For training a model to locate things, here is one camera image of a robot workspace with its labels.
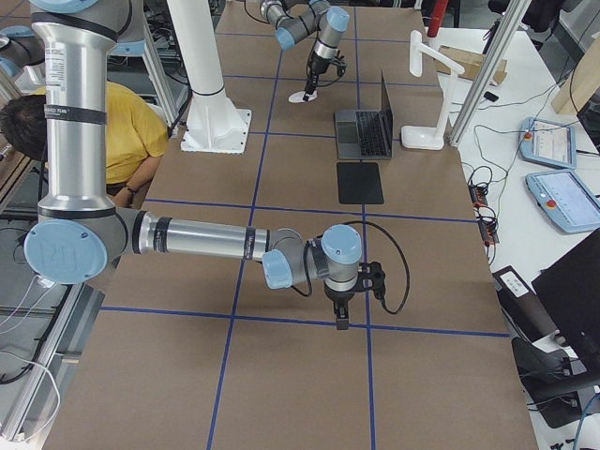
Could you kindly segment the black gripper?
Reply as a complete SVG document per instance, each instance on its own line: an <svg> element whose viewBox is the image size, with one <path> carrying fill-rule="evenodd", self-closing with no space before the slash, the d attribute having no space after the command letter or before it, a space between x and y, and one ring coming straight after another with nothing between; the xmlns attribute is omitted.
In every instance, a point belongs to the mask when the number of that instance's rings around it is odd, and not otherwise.
<svg viewBox="0 0 600 450"><path fill-rule="evenodd" d="M334 313L336 316L336 329L347 330L349 328L348 305L354 297L353 291L339 292L331 289L329 286L324 287L324 293L329 300L334 304Z"/></svg>
<svg viewBox="0 0 600 450"><path fill-rule="evenodd" d="M329 68L330 59L323 58L311 52L307 60L307 81L304 89L303 100L311 101L317 96L318 81Z"/></svg>

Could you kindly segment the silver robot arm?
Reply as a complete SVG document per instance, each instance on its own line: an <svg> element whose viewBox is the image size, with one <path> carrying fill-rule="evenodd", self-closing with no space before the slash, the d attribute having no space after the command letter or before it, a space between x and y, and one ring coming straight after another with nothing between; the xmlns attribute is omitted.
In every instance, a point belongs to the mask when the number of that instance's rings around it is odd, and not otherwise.
<svg viewBox="0 0 600 450"><path fill-rule="evenodd" d="M316 33L311 56L321 74L349 23L349 13L327 1L260 1L283 50ZM178 252L262 263L270 289L321 279L333 302L338 330L349 326L348 302L366 287L368 269L358 232L334 225L305 241L294 230L155 217L115 206L106 195L107 57L115 47L142 44L143 6L134 1L30 1L34 31L45 47L48 194L38 203L38 225L26 239L30 266L61 284L100 274L123 254ZM237 109L222 78L207 1L167 1L190 83L187 130L181 149L241 155L251 111Z"/></svg>
<svg viewBox="0 0 600 450"><path fill-rule="evenodd" d="M306 1L307 10L293 17L290 11L300 1L261 1L262 17L274 26L276 39L283 51L287 51L303 39L316 34L315 42L307 59L306 84L303 91L289 97L291 103L309 102L317 96L319 78L331 65L337 68L338 81L346 71L344 56L338 48L348 29L350 13L328 1Z"/></svg>

